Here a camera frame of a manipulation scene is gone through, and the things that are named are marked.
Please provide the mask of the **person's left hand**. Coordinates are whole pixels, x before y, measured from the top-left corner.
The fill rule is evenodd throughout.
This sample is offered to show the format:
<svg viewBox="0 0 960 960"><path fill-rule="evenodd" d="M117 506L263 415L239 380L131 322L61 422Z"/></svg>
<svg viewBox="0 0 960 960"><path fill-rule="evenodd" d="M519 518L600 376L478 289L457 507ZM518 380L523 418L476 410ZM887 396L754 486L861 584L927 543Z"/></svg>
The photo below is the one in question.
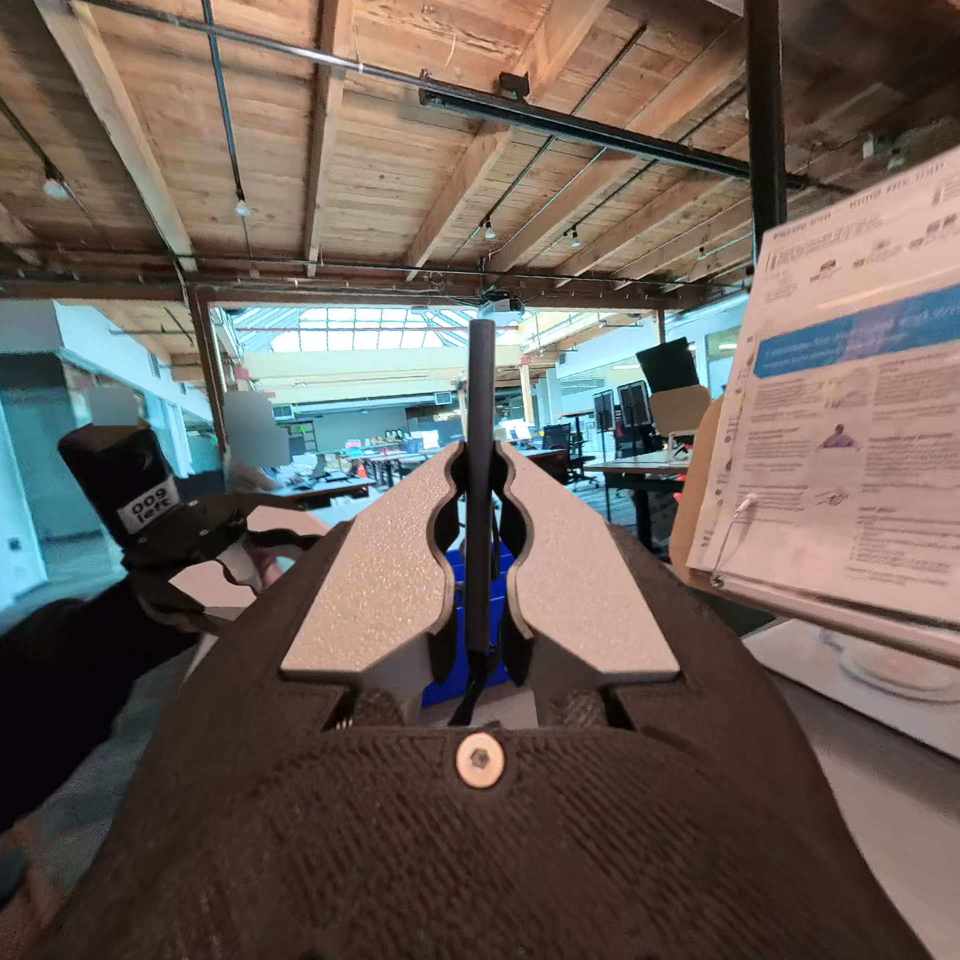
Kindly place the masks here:
<svg viewBox="0 0 960 960"><path fill-rule="evenodd" d="M245 545L246 557L250 560L254 571L248 585L257 595L263 594L270 586L276 583L284 570L278 564L278 556L273 549L256 546L253 543Z"/></svg>

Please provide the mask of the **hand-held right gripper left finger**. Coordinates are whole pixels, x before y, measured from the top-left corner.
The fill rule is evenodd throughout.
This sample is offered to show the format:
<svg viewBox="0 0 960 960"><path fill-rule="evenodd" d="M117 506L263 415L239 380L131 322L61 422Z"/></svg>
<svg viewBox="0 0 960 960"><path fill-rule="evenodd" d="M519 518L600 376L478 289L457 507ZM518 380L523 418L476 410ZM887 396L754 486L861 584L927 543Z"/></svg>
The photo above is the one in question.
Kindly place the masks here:
<svg viewBox="0 0 960 960"><path fill-rule="evenodd" d="M451 443L361 511L299 626L284 679L390 694L406 719L457 656L456 579L446 550L459 534Z"/></svg>

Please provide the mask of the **long wooden work table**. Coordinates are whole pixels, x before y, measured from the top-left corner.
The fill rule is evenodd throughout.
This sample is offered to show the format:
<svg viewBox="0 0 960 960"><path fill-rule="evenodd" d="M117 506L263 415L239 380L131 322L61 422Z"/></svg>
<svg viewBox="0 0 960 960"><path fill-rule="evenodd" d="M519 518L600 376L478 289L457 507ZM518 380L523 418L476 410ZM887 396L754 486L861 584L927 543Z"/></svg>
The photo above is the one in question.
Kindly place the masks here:
<svg viewBox="0 0 960 960"><path fill-rule="evenodd" d="M690 462L669 457L665 451L589 462L584 470L600 474L612 489L649 490L662 486L668 493L681 492L690 472Z"/></svg>

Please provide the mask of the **blue plastic bin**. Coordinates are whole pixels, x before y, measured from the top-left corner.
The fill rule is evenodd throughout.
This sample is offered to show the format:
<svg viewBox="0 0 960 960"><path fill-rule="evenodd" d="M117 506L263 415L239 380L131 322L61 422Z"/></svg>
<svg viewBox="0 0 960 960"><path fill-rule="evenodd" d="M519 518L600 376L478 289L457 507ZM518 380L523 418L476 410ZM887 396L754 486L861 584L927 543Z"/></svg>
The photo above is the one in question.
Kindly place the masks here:
<svg viewBox="0 0 960 960"><path fill-rule="evenodd" d="M513 561L514 555L504 543L501 543L497 564L499 576L491 582L489 589L488 652L494 655L495 662L487 680L488 687L496 687L509 680L507 668L502 664L499 656L499 624L506 605L507 571ZM423 690L421 706L425 709L460 699L466 693L470 666L465 645L465 603L463 588L460 585L456 587L454 610L457 616L456 656L446 679L443 682L433 681Z"/></svg>

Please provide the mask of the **laminated instruction sheets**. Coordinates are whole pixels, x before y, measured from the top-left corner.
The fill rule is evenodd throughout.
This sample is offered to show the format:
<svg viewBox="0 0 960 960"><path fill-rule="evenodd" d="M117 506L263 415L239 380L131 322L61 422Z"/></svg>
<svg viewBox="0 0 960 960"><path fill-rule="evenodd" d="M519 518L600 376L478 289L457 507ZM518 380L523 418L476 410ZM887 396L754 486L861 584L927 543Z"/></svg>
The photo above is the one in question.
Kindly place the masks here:
<svg viewBox="0 0 960 960"><path fill-rule="evenodd" d="M957 624L959 153L763 237L691 568Z"/></svg>

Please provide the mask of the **wooden document stand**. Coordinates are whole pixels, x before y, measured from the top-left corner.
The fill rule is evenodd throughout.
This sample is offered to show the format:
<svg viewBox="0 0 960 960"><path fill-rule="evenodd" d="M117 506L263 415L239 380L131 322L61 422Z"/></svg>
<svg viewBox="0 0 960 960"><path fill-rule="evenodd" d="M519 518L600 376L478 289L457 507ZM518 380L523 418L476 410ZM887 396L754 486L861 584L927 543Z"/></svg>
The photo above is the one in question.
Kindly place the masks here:
<svg viewBox="0 0 960 960"><path fill-rule="evenodd" d="M691 567L690 553L709 482L721 407L722 400L717 399L707 408L686 468L670 541L670 558L678 578L725 613L742 607L776 614L772 622L746 633L746 645L777 678L957 760L957 667L785 617L765 601L712 585L707 572Z"/></svg>

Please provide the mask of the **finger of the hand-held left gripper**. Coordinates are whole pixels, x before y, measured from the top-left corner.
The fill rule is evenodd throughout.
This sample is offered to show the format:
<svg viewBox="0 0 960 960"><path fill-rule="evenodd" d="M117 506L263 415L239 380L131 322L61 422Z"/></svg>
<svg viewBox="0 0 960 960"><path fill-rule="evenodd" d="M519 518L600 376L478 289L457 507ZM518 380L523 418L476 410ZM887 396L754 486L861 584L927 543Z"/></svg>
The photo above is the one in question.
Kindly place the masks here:
<svg viewBox="0 0 960 960"><path fill-rule="evenodd" d="M289 506L257 505L245 522L255 546L312 546L331 530L311 511Z"/></svg>
<svg viewBox="0 0 960 960"><path fill-rule="evenodd" d="M246 549L226 549L170 577L169 584L206 612L244 612L265 589L257 564Z"/></svg>

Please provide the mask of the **person's left forearm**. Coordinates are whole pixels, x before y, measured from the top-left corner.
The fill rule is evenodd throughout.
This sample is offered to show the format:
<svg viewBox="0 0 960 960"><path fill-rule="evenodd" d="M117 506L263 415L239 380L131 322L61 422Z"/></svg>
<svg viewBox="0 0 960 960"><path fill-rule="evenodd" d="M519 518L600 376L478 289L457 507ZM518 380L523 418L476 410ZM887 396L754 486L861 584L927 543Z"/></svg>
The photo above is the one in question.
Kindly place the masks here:
<svg viewBox="0 0 960 960"><path fill-rule="evenodd" d="M151 618L125 580L90 599L42 606L3 633L2 832L109 738L141 676L199 639Z"/></svg>

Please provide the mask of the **black tripod pole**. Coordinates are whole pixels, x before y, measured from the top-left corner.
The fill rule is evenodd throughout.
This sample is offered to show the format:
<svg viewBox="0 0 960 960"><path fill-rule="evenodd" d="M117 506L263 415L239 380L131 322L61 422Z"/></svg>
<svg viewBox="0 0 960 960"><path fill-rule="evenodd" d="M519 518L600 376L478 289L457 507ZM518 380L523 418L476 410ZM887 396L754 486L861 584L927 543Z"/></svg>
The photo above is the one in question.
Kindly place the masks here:
<svg viewBox="0 0 960 960"><path fill-rule="evenodd" d="M787 218L783 43L778 1L745 1L753 259L764 234Z"/></svg>

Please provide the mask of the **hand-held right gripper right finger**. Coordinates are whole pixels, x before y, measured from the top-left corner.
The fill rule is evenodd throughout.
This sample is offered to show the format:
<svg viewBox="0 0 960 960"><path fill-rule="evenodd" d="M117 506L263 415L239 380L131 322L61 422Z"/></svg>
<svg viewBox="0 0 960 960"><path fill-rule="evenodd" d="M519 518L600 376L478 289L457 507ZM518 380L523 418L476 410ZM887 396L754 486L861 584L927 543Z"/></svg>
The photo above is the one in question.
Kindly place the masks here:
<svg viewBox="0 0 960 960"><path fill-rule="evenodd" d="M529 457L495 444L499 533L512 555L500 649L534 697L537 723L561 722L580 695L672 683L681 668L601 515Z"/></svg>

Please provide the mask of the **grey usb hub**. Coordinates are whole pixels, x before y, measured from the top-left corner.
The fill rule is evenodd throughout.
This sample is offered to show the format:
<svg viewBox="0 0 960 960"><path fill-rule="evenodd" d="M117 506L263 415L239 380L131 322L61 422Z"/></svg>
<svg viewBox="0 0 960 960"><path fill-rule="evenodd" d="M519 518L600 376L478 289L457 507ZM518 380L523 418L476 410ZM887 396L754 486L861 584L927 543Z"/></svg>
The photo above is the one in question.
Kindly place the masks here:
<svg viewBox="0 0 960 960"><path fill-rule="evenodd" d="M496 330L490 318L474 318L469 324L463 581L468 670L462 700L450 718L452 727L471 724L477 702L496 667L496 647L490 634Z"/></svg>

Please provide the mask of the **plain wooden board stand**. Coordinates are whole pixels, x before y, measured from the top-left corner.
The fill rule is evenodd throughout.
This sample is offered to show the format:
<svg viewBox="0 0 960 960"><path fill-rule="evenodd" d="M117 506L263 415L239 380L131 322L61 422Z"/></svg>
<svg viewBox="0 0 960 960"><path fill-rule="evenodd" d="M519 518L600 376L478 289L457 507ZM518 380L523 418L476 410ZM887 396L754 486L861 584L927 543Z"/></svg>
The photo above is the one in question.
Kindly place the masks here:
<svg viewBox="0 0 960 960"><path fill-rule="evenodd" d="M666 441L665 450L672 453L674 436L692 438L712 402L710 391L701 385L660 390L650 396L655 429Z"/></svg>

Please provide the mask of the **black office chair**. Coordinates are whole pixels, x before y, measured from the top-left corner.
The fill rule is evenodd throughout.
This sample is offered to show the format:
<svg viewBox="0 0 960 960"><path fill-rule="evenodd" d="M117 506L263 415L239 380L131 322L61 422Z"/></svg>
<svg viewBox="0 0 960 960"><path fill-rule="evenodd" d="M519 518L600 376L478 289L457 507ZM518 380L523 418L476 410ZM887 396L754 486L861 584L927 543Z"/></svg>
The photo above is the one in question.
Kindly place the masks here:
<svg viewBox="0 0 960 960"><path fill-rule="evenodd" d="M586 483L599 488L596 476L585 470L595 457L584 450L582 434L569 421L546 425L541 435L541 450L547 454L541 465L547 474L563 486Z"/></svg>

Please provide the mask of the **black square panel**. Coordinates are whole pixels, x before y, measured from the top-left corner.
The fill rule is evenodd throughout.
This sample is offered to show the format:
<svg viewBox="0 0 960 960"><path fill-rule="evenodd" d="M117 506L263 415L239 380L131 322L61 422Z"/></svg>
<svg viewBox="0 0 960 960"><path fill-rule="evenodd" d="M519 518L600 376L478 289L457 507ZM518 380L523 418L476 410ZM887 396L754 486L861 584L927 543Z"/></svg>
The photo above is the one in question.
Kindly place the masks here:
<svg viewBox="0 0 960 960"><path fill-rule="evenodd" d="M691 347L687 337L678 337L636 353L652 396L700 385Z"/></svg>

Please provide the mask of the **black ceiling light track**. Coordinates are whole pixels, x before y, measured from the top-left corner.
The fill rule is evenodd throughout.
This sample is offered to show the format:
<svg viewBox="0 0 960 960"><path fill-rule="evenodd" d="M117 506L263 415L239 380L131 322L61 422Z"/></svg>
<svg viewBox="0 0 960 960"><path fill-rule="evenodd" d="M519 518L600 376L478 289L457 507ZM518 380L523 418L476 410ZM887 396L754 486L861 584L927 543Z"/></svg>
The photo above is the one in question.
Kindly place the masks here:
<svg viewBox="0 0 960 960"><path fill-rule="evenodd" d="M525 99L530 92L527 74L500 73L494 93L439 81L426 73L416 79L415 87L424 105L453 114L740 181L751 176L745 160L532 105Z"/></svg>

